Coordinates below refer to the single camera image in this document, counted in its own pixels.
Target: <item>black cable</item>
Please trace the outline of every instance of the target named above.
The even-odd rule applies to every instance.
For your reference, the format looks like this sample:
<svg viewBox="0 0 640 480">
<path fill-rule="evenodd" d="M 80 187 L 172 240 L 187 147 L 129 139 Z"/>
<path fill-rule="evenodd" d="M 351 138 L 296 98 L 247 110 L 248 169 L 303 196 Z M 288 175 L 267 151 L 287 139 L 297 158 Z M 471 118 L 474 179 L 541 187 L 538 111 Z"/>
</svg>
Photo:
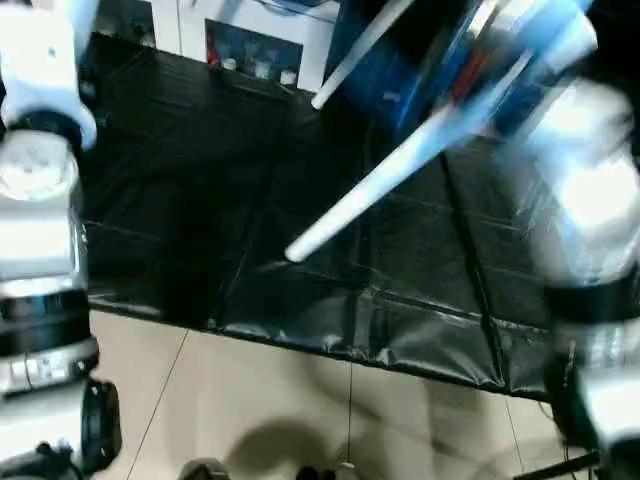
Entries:
<svg viewBox="0 0 640 480">
<path fill-rule="evenodd" d="M 568 444 L 566 444 L 566 443 L 565 443 L 565 445 L 564 445 L 564 461 L 565 461 L 565 462 L 568 462 L 568 461 L 569 461 L 569 445 L 568 445 Z M 578 480 L 578 479 L 576 478 L 576 474 L 575 474 L 575 473 L 573 473 L 573 472 L 571 472 L 571 478 L 572 478 L 573 480 Z"/>
<path fill-rule="evenodd" d="M 542 402 L 538 402 L 538 408 L 540 409 L 542 414 L 547 418 L 547 420 L 551 420 L 552 422 L 554 421 L 553 417 L 551 415 L 549 415 L 547 413 L 547 411 L 544 409 L 544 406 L 542 405 Z"/>
</svg>

